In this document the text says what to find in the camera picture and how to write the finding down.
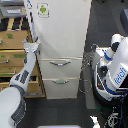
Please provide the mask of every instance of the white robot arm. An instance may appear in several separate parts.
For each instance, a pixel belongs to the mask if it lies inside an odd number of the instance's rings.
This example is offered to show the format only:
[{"label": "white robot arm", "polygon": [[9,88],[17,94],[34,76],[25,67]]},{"label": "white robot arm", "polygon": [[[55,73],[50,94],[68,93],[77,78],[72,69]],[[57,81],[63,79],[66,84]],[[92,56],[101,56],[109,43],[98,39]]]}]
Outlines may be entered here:
[{"label": "white robot arm", "polygon": [[33,71],[38,45],[36,43],[25,43],[24,49],[27,56],[24,59],[24,68],[20,73],[14,75],[10,80],[10,87],[0,92],[0,127],[1,128],[16,128],[16,125],[23,118],[25,113],[25,102],[23,94],[27,90],[28,82]]}]

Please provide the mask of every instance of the floor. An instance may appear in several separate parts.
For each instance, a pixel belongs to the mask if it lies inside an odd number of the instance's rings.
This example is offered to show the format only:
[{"label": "floor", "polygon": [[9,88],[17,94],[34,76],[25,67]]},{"label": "floor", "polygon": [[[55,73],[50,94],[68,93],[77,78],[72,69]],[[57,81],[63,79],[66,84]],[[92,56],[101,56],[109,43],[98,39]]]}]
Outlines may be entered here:
[{"label": "floor", "polygon": [[[91,53],[92,44],[108,47],[111,37],[115,33],[126,36],[120,23],[121,10],[128,7],[128,1],[106,0],[100,4],[99,0],[92,0],[91,15],[85,45],[85,56]],[[103,128],[106,119],[101,115],[101,108],[97,107],[90,84],[88,68],[83,67],[80,86],[88,93],[78,92],[77,99],[47,100],[46,98],[25,99],[26,115],[17,128],[36,128],[45,125],[79,125],[82,128],[93,128],[90,116],[98,117]]]}]

